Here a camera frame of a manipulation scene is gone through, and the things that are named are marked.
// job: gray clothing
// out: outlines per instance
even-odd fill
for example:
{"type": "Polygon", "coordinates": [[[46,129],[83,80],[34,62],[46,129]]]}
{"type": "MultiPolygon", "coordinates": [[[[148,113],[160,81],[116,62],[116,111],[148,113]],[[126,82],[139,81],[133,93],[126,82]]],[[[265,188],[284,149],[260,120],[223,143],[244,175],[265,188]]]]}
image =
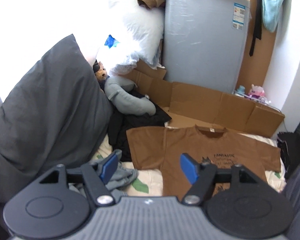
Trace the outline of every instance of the gray clothing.
{"type": "MultiPolygon", "coordinates": [[[[118,159],[120,160],[122,151],[121,150],[114,150],[113,151],[118,159]]],[[[90,161],[91,164],[93,163],[100,163],[102,159],[90,161]]],[[[121,190],[122,187],[130,185],[136,178],[138,177],[138,170],[136,169],[126,169],[122,166],[122,163],[119,161],[118,168],[111,177],[110,181],[106,185],[106,188],[111,191],[112,196],[114,197],[116,203],[120,200],[122,196],[126,196],[127,194],[121,190]]],[[[69,183],[69,189],[80,192],[82,195],[85,195],[83,185],[73,183],[69,183]]]]}

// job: gray mini refrigerator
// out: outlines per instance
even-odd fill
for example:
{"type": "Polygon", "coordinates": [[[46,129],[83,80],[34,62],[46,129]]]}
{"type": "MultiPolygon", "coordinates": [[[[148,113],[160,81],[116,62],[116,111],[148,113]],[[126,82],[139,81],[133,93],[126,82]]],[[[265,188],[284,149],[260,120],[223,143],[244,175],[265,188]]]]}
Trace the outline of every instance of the gray mini refrigerator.
{"type": "Polygon", "coordinates": [[[166,80],[232,93],[249,19],[247,0],[166,0],[166,80]]]}

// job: small bottle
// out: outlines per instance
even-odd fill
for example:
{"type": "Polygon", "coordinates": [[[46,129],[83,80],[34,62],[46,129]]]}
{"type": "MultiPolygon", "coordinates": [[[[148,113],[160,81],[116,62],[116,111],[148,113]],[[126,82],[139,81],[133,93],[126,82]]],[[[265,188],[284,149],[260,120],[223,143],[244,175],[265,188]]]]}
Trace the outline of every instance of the small bottle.
{"type": "Polygon", "coordinates": [[[234,91],[234,95],[238,97],[244,98],[245,87],[240,85],[237,90],[234,91]]]}

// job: light blue towel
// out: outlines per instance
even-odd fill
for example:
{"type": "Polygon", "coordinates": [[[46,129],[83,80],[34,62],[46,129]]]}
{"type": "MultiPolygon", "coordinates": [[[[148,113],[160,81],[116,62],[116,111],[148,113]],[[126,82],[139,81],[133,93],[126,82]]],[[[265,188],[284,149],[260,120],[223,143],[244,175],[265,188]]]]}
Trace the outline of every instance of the light blue towel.
{"type": "Polygon", "coordinates": [[[279,21],[283,0],[262,0],[262,19],[265,28],[273,33],[279,21]]]}

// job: green leaf print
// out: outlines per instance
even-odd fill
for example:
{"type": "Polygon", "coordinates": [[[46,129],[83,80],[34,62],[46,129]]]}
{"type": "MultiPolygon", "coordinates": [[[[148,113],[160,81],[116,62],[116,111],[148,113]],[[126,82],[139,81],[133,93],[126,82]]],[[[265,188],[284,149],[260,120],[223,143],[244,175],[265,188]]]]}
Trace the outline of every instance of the green leaf print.
{"type": "Polygon", "coordinates": [[[144,184],[140,181],[140,179],[136,178],[132,184],[131,184],[135,190],[144,192],[144,193],[149,193],[149,187],[147,184],[144,184]]]}
{"type": "Polygon", "coordinates": [[[275,172],[274,174],[275,174],[279,179],[281,179],[280,173],[275,172]]]}

